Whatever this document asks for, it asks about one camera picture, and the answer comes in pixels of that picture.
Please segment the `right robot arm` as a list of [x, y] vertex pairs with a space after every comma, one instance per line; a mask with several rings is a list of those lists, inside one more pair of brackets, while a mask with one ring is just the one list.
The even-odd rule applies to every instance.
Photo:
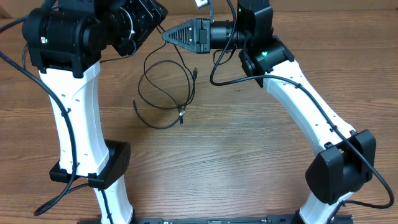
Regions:
[[232, 21], [190, 19], [162, 34], [198, 54], [239, 51], [247, 80], [272, 94], [308, 139], [314, 160], [305, 173], [310, 195], [293, 215], [269, 215], [267, 223], [351, 223], [340, 207], [372, 179], [376, 140], [357, 132], [322, 99], [291, 51], [273, 33], [268, 1], [239, 1]]

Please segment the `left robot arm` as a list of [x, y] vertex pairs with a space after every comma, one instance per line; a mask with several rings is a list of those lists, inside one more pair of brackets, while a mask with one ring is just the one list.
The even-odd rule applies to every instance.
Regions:
[[112, 46], [132, 56], [167, 13], [155, 0], [60, 1], [57, 10], [32, 10], [22, 26], [31, 62], [52, 91], [60, 159], [50, 178], [66, 184], [86, 178], [101, 223], [135, 221], [124, 181], [130, 145], [106, 140], [101, 129], [101, 53]]

